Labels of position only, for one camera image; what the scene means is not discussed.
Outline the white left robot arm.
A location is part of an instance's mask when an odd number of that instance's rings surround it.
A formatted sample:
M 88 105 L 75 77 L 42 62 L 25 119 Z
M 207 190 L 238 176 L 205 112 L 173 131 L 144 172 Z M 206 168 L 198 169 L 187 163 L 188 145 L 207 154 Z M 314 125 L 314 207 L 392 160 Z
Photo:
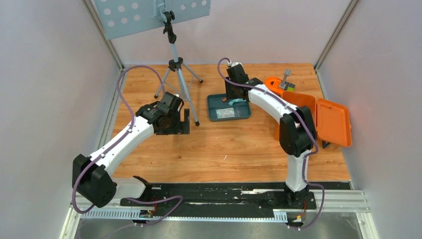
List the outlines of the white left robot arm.
M 102 208 L 114 199 L 133 198 L 139 205 L 152 201 L 147 182 L 139 176 L 112 178 L 115 170 L 143 141 L 153 135 L 189 134 L 189 109 L 178 95 L 166 92 L 161 100 L 131 111 L 131 121 L 114 138 L 89 156 L 73 160 L 72 204 L 81 195 Z

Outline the orange medicine box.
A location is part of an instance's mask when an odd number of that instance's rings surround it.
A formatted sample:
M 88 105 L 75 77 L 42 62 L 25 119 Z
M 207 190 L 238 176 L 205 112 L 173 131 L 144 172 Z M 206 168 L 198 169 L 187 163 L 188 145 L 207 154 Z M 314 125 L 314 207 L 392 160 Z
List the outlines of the orange medicine box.
M 350 147 L 352 145 L 349 110 L 346 106 L 311 95 L 284 91 L 282 99 L 298 107 L 311 110 L 318 139 L 325 149 L 331 145 Z

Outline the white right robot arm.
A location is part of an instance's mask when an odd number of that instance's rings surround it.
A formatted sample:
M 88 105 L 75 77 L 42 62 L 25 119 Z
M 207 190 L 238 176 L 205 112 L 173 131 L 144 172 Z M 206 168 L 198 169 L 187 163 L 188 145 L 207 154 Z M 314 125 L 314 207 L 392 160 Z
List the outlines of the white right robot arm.
M 240 62 L 228 63 L 225 83 L 234 99 L 245 99 L 268 113 L 279 124 L 279 143 L 287 155 L 288 173 L 284 194 L 287 206 L 304 201 L 308 158 L 317 149 L 316 129 L 311 110 L 288 103 L 257 78 L 249 78 Z

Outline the teal divided tray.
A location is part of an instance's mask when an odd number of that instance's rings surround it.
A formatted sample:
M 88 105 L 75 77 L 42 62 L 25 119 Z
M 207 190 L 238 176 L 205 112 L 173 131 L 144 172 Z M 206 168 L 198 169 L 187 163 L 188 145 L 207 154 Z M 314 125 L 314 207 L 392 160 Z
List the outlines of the teal divided tray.
M 226 100 L 226 94 L 207 96 L 208 117 L 212 122 L 244 120 L 251 116 L 249 102 L 243 99 Z

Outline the teal sachet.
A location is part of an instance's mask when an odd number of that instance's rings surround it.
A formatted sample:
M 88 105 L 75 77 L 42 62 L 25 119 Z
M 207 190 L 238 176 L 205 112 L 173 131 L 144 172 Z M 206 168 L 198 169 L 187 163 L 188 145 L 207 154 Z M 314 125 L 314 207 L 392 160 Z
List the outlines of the teal sachet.
M 235 103 L 239 103 L 239 102 L 243 102 L 243 101 L 244 101 L 244 99 L 241 99 L 241 98 L 239 98 L 239 99 L 232 99 L 232 100 L 228 101 L 228 105 L 229 106 L 233 106 Z

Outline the clear bag teal gauze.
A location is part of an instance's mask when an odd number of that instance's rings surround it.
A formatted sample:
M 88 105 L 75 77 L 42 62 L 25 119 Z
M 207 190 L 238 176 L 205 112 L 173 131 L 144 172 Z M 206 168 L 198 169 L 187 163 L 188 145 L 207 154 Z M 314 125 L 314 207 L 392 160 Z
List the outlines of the clear bag teal gauze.
M 228 119 L 236 117 L 234 108 L 217 109 L 216 116 L 218 119 Z

